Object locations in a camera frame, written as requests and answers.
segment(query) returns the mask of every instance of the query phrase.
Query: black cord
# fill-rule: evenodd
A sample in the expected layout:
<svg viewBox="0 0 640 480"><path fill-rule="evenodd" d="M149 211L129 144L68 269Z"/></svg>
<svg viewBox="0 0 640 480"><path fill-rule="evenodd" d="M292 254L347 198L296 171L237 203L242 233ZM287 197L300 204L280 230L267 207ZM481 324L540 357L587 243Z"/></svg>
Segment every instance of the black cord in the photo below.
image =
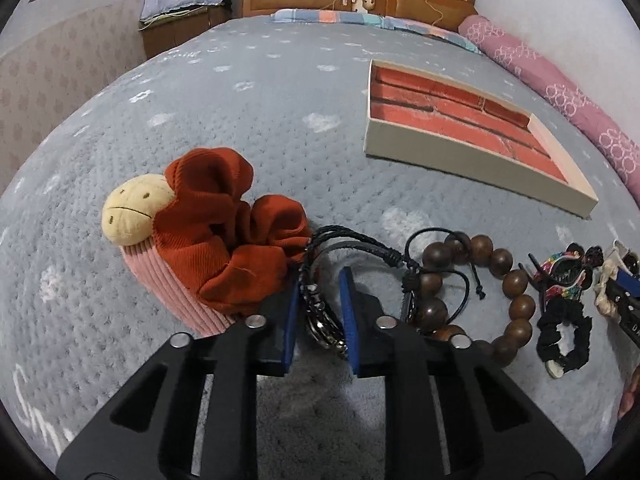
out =
<svg viewBox="0 0 640 480"><path fill-rule="evenodd" d="M411 246L411 242L413 242L417 236L423 233L433 233L433 232L448 233L450 235L453 235L458 239L458 241L462 244L462 246L468 251L469 264L471 265L471 273L474 276L474 280L476 280L476 294L478 295L478 298L480 298L481 300L484 300L484 298L486 297L486 294L482 290L482 283L480 283L480 278L478 278L478 272L476 271L476 264L474 264L473 260L471 259L471 247L468 247L468 245L465 243L462 236L460 236L457 232L451 231L450 229L445 229L443 227L426 227L424 229L420 229L416 231L414 234L409 236L409 239L404 244L404 259L411 260L414 263L414 265L419 268L420 264L416 262L414 259L412 259L411 256L409 255L409 248Z"/></svg>
<svg viewBox="0 0 640 480"><path fill-rule="evenodd" d="M391 252L389 252L385 251L377 245L354 240L345 240L343 242L336 242L331 246L325 247L324 249L322 249L322 251L316 254L313 262L311 263L311 266L309 267L309 273L314 273L316 263L321 256L324 256L338 249L356 249L358 251L372 254L373 256L377 256L382 259L387 265L389 265L389 267L397 267L400 263L402 263L402 254L399 253L399 251L392 250Z"/></svg>
<svg viewBox="0 0 640 480"><path fill-rule="evenodd" d="M359 233L357 231L339 225L328 225L318 228L315 232L313 232L309 242L305 247L302 264L300 265L299 279L301 292L305 303L309 303L311 300L310 294L307 290L307 285L310 285L312 283L311 268L314 260L318 257L318 254L316 254L316 249L321 244L324 244L334 238L352 238L354 240L357 240L356 242L343 244L342 246L350 246L351 248L373 254L374 256L381 258L389 267L399 267L404 261L401 252L387 247L382 242L379 242L375 238L367 236L363 233Z"/></svg>
<svg viewBox="0 0 640 480"><path fill-rule="evenodd" d="M457 274L461 276L463 280L465 280L465 297L462 298L462 301L460 302L460 306L456 309L456 311L449 317L449 319L447 319L446 324L449 324L453 320L455 320L465 309L466 302L469 299L469 291L471 290L471 284L469 283L469 278L466 276L466 274L455 269L451 269L449 272L451 272L452 274Z"/></svg>

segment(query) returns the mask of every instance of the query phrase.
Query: orange ruffled fabric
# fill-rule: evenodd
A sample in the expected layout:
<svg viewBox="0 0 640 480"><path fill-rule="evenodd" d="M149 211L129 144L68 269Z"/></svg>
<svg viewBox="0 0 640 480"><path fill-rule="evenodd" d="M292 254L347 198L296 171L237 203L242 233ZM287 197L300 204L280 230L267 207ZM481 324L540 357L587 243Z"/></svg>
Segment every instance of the orange ruffled fabric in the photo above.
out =
<svg viewBox="0 0 640 480"><path fill-rule="evenodd" d="M222 314L254 314L284 285L310 229L302 205L242 195L254 169L229 148L197 148L164 172L174 200L154 218L156 250L196 298Z"/></svg>

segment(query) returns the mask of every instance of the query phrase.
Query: pink bolster pillow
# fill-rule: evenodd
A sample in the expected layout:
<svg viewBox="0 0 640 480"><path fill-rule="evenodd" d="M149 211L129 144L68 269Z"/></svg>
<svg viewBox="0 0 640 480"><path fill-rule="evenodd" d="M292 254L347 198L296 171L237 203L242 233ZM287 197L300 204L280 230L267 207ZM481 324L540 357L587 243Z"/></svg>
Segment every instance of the pink bolster pillow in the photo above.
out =
<svg viewBox="0 0 640 480"><path fill-rule="evenodd" d="M640 206L640 148L611 117L542 54L484 16L469 16L458 31L578 128L606 157Z"/></svg>

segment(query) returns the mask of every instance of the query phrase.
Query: pink corduroy fabric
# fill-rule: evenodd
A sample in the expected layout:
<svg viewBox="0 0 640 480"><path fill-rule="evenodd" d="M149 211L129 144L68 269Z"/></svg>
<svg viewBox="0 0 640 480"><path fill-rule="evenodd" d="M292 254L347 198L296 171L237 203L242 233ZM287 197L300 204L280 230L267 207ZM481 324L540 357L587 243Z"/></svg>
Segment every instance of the pink corduroy fabric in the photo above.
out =
<svg viewBox="0 0 640 480"><path fill-rule="evenodd" d="M224 332L236 320L201 304L160 257L149 237L139 244L121 247L133 275L152 292L175 317L203 336Z"/></svg>

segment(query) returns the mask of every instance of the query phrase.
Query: wooden bead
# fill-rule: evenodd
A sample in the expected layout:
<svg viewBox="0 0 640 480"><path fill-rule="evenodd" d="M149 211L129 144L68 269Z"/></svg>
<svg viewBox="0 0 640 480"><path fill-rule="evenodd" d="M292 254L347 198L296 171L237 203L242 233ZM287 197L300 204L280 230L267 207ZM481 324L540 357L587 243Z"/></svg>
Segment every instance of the wooden bead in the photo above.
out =
<svg viewBox="0 0 640 480"><path fill-rule="evenodd" d="M488 341L485 341L484 339L476 339L474 341L474 345L487 357L492 357L494 355L494 347L492 347L491 343Z"/></svg>
<svg viewBox="0 0 640 480"><path fill-rule="evenodd" d="M517 296L524 293L529 286L529 279L527 273L524 270L517 269L509 272L502 282L502 291L504 295L513 300Z"/></svg>
<svg viewBox="0 0 640 480"><path fill-rule="evenodd" d="M513 256L507 249L496 249L491 255L489 270L499 280L503 279L513 267Z"/></svg>
<svg viewBox="0 0 640 480"><path fill-rule="evenodd" d="M421 300L418 305L418 312L415 325L422 333L430 333L442 328L447 322L449 311L447 305L440 298L427 298Z"/></svg>
<svg viewBox="0 0 640 480"><path fill-rule="evenodd" d="M429 272L420 275L420 295L423 298L435 296L442 288L442 275Z"/></svg>
<svg viewBox="0 0 640 480"><path fill-rule="evenodd" d="M504 329L504 335L513 339L518 345L518 348L522 348L531 341L533 328L531 323L526 319L515 319Z"/></svg>
<svg viewBox="0 0 640 480"><path fill-rule="evenodd" d="M424 248L422 264L429 270L444 270L451 266L453 253L443 242L434 242Z"/></svg>
<svg viewBox="0 0 640 480"><path fill-rule="evenodd" d="M444 239L445 245L448 245L453 254L453 262L456 265L464 265L469 261L469 250L471 247L471 240L467 234L462 231L456 231L456 234L463 239L464 243L458 240L454 235L447 235Z"/></svg>
<svg viewBox="0 0 640 480"><path fill-rule="evenodd" d="M536 300L529 294L521 294L511 301L509 317L511 319L531 319L536 312Z"/></svg>
<svg viewBox="0 0 640 480"><path fill-rule="evenodd" d="M518 346L510 337L501 335L491 342L491 346L494 347L494 355L492 358L500 368L504 368L513 363L513 360L518 354Z"/></svg>
<svg viewBox="0 0 640 480"><path fill-rule="evenodd" d="M438 341L448 341L456 334L465 333L458 325L445 325L442 328L437 329L431 337Z"/></svg>
<svg viewBox="0 0 640 480"><path fill-rule="evenodd" d="M471 238L471 253L477 266L486 267L494 254L494 243L487 235L476 235Z"/></svg>

